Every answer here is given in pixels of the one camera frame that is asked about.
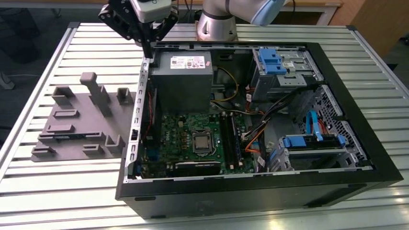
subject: green circuit board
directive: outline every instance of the green circuit board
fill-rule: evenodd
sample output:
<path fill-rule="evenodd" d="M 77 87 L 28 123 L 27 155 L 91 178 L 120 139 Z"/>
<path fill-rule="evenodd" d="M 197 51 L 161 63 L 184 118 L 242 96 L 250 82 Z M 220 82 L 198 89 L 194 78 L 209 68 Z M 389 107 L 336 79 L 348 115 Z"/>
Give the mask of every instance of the green circuit board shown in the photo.
<path fill-rule="evenodd" d="M 172 162 L 212 160 L 221 162 L 220 174 L 252 173 L 252 156 L 242 159 L 241 167 L 234 169 L 225 167 L 218 116 L 220 115 L 164 115 L 161 118 L 161 144 L 157 161 Z M 234 116 L 234 124 L 237 132 L 244 132 L 245 123 L 242 115 Z M 212 151 L 205 154 L 194 152 L 193 149 L 194 135 L 201 134 L 210 136 Z"/>

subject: slotted metal table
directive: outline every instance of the slotted metal table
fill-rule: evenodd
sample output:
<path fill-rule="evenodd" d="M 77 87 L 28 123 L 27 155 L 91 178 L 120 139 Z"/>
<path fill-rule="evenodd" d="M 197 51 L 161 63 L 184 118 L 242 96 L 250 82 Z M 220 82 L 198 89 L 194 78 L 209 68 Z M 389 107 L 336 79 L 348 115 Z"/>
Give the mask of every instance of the slotted metal table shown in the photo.
<path fill-rule="evenodd" d="M 120 159 L 35 163 L 37 135 L 59 85 L 87 92 L 83 72 L 96 72 L 108 92 L 136 91 L 141 49 L 99 23 L 71 24 L 0 151 L 0 230 L 166 229 L 402 229 L 409 226 L 409 91 L 360 33 L 344 26 L 237 27 L 241 41 L 318 42 L 401 170 L 404 181 L 316 209 L 144 220 L 115 200 Z M 177 25 L 166 40 L 193 41 L 194 26 Z"/>

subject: cpu socket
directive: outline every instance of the cpu socket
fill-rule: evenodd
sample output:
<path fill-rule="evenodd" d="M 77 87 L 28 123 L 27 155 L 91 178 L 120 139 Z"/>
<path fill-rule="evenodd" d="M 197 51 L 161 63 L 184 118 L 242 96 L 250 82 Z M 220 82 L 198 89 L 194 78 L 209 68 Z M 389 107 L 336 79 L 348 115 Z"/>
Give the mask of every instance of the cpu socket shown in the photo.
<path fill-rule="evenodd" d="M 197 156 L 206 156 L 213 155 L 214 152 L 213 148 L 213 138 L 212 133 L 209 131 L 205 132 L 197 132 L 193 131 L 192 133 L 193 138 L 193 152 L 197 154 Z"/>

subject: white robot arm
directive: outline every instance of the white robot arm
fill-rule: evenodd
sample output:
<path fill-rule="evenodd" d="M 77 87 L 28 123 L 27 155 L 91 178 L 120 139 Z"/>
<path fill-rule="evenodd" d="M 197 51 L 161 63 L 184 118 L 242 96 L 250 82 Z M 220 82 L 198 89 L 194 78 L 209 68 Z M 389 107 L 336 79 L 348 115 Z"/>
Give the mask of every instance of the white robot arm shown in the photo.
<path fill-rule="evenodd" d="M 289 0 L 205 0 L 197 24 L 197 37 L 204 41 L 236 39 L 234 16 L 253 25 L 265 26 L 274 20 Z"/>

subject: motherboard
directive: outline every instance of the motherboard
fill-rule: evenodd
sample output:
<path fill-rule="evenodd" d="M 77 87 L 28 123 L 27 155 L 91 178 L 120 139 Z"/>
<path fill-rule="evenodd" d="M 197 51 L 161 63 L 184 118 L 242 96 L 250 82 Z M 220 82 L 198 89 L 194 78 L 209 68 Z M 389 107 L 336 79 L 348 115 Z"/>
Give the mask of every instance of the motherboard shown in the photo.
<path fill-rule="evenodd" d="M 217 169 L 218 172 L 210 174 L 254 172 L 252 155 L 242 154 L 238 135 L 244 131 L 242 115 L 164 115 L 160 148 L 145 151 L 145 177 L 170 177 L 172 167 L 186 167 L 186 171 L 172 176 L 192 176 L 197 173 L 192 168 L 200 167 L 206 171 Z M 229 143 L 236 145 L 226 153 Z"/>

